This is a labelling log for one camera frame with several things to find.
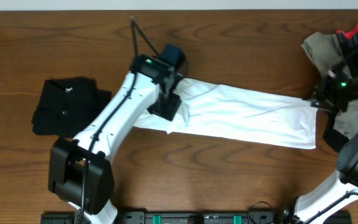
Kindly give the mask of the white t-shirt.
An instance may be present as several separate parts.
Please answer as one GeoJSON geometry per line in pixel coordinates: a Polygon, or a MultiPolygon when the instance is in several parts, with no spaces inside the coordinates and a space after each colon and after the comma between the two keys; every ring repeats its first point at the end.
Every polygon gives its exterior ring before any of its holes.
{"type": "Polygon", "coordinates": [[[300,98],[185,78],[172,121],[144,111],[135,127],[314,149],[316,108],[300,98]]]}

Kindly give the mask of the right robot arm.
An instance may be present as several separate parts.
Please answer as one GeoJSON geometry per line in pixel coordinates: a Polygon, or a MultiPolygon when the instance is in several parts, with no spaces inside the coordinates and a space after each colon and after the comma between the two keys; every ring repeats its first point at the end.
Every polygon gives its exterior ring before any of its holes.
{"type": "Polygon", "coordinates": [[[322,184],[296,200],[289,223],[324,223],[358,200],[358,133],[340,150],[336,170],[322,184]]]}

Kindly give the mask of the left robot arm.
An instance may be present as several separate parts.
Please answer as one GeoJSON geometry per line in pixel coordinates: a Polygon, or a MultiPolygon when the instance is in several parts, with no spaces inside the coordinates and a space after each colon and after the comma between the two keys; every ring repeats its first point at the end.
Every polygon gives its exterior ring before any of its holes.
{"type": "Polygon", "coordinates": [[[114,223],[117,209],[111,164],[139,116],[148,111],[172,121],[180,104],[173,91],[183,78],[182,53],[137,56],[119,91],[84,130],[50,151],[48,189],[77,209],[71,223],[114,223]]]}

